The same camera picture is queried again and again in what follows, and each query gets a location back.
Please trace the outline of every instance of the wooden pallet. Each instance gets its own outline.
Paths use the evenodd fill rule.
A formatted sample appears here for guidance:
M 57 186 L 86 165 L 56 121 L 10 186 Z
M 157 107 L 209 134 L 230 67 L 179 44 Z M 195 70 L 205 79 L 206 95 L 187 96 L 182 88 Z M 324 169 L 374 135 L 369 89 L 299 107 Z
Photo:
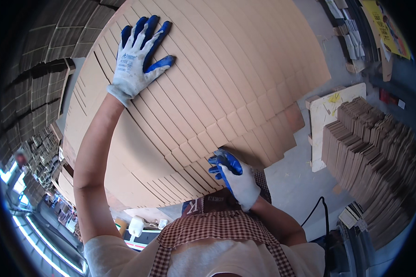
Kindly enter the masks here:
M 337 120 L 338 107 L 356 97 L 366 98 L 366 84 L 360 83 L 350 87 L 340 86 L 324 97 L 313 96 L 305 100 L 310 110 L 311 135 L 308 138 L 312 147 L 311 169 L 313 172 L 326 167 L 322 161 L 323 127 Z

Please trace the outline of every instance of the yellow poster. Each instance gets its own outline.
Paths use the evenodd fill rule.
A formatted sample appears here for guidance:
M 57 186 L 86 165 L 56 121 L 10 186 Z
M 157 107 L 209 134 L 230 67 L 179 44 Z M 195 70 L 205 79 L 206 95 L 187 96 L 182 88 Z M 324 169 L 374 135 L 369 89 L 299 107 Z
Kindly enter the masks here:
M 385 48 L 392 53 L 410 59 L 410 49 L 404 37 L 381 4 L 374 0 L 364 0 L 362 4 L 376 23 L 377 30 L 381 34 Z

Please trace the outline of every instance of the glove cuff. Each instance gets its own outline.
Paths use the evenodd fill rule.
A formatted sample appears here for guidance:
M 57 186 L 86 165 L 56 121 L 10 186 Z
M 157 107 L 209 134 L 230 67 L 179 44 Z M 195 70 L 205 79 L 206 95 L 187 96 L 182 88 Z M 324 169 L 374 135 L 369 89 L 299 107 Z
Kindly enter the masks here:
M 240 203 L 240 207 L 244 212 L 249 212 L 251 207 L 254 206 L 254 204 L 256 203 L 257 198 L 260 195 L 260 187 L 258 185 L 254 185 L 253 188 L 250 188 L 250 190 L 247 191 L 247 194 L 249 194 L 247 196 L 247 200 L 242 201 L 245 202 L 245 204 Z
M 139 94 L 133 85 L 121 78 L 114 78 L 113 84 L 108 85 L 106 91 L 122 102 L 125 107 L 129 107 L 130 100 Z

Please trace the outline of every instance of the blue rubber-coated glove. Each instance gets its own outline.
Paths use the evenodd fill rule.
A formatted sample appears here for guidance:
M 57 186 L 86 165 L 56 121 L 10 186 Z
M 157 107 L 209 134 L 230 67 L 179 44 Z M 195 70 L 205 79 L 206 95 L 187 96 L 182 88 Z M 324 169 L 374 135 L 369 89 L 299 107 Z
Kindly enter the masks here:
M 217 180 L 223 179 L 242 210 L 249 211 L 260 194 L 260 187 L 256 185 L 252 167 L 222 148 L 216 150 L 214 155 L 208 159 L 208 162 L 216 166 L 210 168 L 208 172 L 215 173 Z
M 107 91 L 120 102 L 129 106 L 130 100 L 170 68 L 175 57 L 168 55 L 151 65 L 151 60 L 169 33 L 171 23 L 165 21 L 162 28 L 154 34 L 159 17 L 142 17 L 135 28 L 126 26 L 122 30 L 122 39 L 117 52 L 116 70 L 113 83 Z

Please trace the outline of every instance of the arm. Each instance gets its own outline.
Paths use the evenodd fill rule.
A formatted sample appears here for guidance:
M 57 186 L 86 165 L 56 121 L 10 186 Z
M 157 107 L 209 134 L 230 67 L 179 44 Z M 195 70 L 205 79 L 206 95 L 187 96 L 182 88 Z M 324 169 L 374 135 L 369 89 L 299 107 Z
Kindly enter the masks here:
M 173 56 L 166 56 L 150 65 L 155 50 L 171 27 L 171 23 L 165 21 L 153 36 L 158 21 L 156 15 L 149 19 L 142 17 L 135 28 L 126 26 L 122 30 L 113 83 L 108 85 L 108 94 L 89 125 L 77 154 L 73 186 L 84 244 L 101 235 L 122 238 L 106 200 L 106 163 L 111 138 L 123 109 L 174 63 Z
M 256 185 L 251 166 L 222 148 L 214 154 L 216 156 L 208 159 L 209 163 L 215 165 L 209 172 L 216 173 L 216 179 L 224 180 L 243 211 L 258 215 L 273 236 L 286 246 L 306 242 L 305 232 L 299 223 L 260 196 L 260 187 Z
M 258 197 L 251 211 L 281 243 L 288 247 L 306 243 L 305 231 L 289 214 L 279 210 L 262 197 Z
M 83 243 L 100 235 L 121 238 L 106 201 L 103 182 L 111 138 L 124 108 L 114 96 L 106 95 L 78 151 L 74 171 L 74 198 Z

